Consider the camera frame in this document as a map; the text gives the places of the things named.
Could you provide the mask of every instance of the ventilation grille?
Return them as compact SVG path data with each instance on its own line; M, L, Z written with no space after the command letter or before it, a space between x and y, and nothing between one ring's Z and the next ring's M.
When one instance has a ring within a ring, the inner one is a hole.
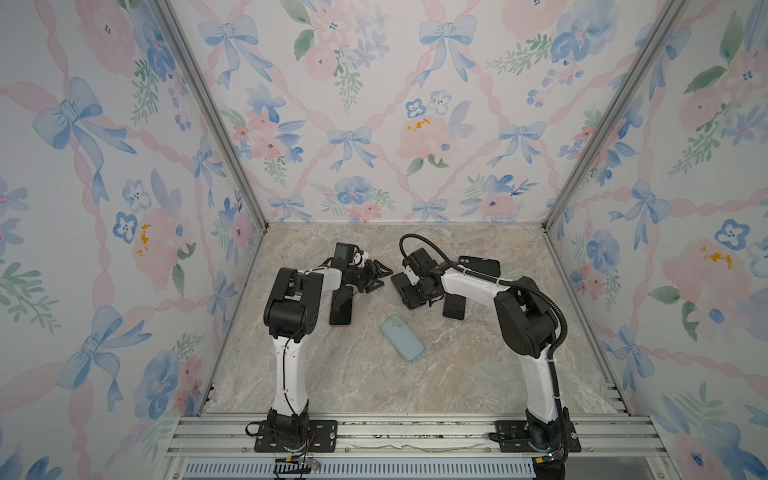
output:
M318 458L304 478L535 478L530 458ZM281 478L295 465L277 464ZM190 458L184 480L274 478L273 458Z

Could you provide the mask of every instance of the mounting plate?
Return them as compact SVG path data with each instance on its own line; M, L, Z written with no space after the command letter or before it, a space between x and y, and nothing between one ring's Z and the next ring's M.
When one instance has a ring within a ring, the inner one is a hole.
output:
M493 422L496 427L496 432L504 434L506 436L517 436L526 438L529 437L528 432L525 430L525 426L528 424L525 420L496 420ZM580 452L581 443L579 442L578 435L576 435L576 429L573 422L568 420L565 423L565 430L568 432L568 451ZM508 442L499 442L499 448L503 453L519 453L519 452L536 452L528 440L509 440Z
M339 423L336 420L310 420L309 438L312 439L310 453L333 453L336 450L336 431ZM259 453L285 453L286 449L270 443L266 437L266 420L259 422L259 432L256 434L256 444L253 450Z

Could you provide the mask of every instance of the light blue phone case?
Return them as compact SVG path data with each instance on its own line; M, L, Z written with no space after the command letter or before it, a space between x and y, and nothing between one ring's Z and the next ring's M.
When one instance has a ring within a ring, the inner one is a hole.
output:
M380 326L387 340L410 363L427 351L426 345L411 330L408 323L400 315L392 315Z

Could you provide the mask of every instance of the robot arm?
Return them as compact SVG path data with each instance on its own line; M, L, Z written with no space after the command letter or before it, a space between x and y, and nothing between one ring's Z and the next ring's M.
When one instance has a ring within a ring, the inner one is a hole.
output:
M347 243L337 243L334 257L312 270L281 268L264 308L264 324L270 328L276 355L276 388L266 430L270 442L287 450L301 449L309 428L309 400L304 376L306 339L317 324L320 297L333 291L331 316L341 315L336 299L349 289L343 314L351 319L352 287L369 293L384 285L381 277L392 274L378 260Z
M423 248L406 255L402 241L408 237L425 241L445 261L438 264ZM406 235L400 240L400 246L405 272L394 275L392 283L409 309L426 303L431 306L448 293L480 302L496 311L502 337L519 355L523 369L531 443L542 451L559 450L568 419L567 409L564 414L560 405L552 353L564 339L564 335L562 338L559 335L564 321L558 320L550 307L550 304L554 306L551 300L526 276L512 282L473 272L448 260L423 237Z

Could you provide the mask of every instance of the black cable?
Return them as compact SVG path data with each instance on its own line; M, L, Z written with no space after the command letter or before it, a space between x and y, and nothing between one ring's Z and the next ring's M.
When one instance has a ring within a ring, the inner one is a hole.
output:
M561 460L557 460L558 463L565 463L565 461L568 459L568 447L567 447L567 429L565 426L565 417L563 415L563 406L560 401L560 386L558 383L558 374L557 371L554 368L554 351L558 349L560 345L565 341L565 337L568 334L568 323L565 321L565 315L563 315L562 310L560 310L560 307L557 305L557 303L554 302L551 298L549 298L546 294L541 292L538 288L534 286L530 286L527 283L520 283L516 282L514 280L499 280L497 276L492 275L486 275L484 273L475 272L474 270L470 270L469 268L466 268L465 266L461 265L458 262L454 262L450 258L448 258L445 253L440 250L440 247L435 245L430 239L424 238L421 235L418 235L416 233L406 233L402 237L400 237L400 253L402 254L403 258L408 258L406 255L406 250L402 247L403 242L406 238L416 238L417 240L421 240L422 242L429 245L437 254L442 257L442 259L451 267L461 270L464 273L466 273L469 276L473 276L475 278L479 278L482 280L487 280L488 282L497 283L498 285L503 286L511 286L517 290L523 290L528 293L532 293L533 295L536 295L540 299L544 300L544 302L552 308L552 312L558 319L558 323L560 325L560 335L552 342L552 344L549 347L549 350L547 351L547 363L549 364L549 375L551 377L552 381L552 393L554 395L554 406L558 413L558 418L560 419L560 435L561 435L561 442L563 445L563 457Z

